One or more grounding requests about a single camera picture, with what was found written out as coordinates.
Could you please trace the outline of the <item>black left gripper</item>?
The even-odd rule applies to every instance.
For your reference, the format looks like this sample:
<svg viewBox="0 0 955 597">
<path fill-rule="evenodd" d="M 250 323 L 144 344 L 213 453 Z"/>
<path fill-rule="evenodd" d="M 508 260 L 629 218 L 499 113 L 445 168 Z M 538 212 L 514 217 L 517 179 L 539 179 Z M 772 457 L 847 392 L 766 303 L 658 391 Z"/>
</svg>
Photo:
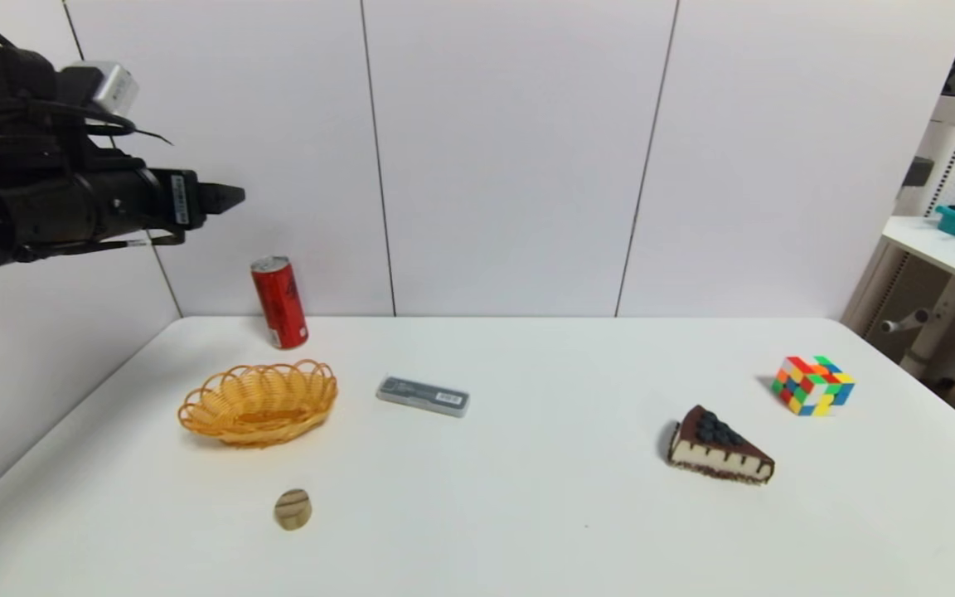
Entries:
<svg viewBox="0 0 955 597">
<path fill-rule="evenodd" d="M 203 216 L 219 216 L 245 200 L 241 187 L 198 182 L 189 171 L 148 169 L 99 170 L 79 175 L 79 239 L 117 238 L 138 231 L 185 234 L 196 224 L 192 203 Z"/>
</svg>

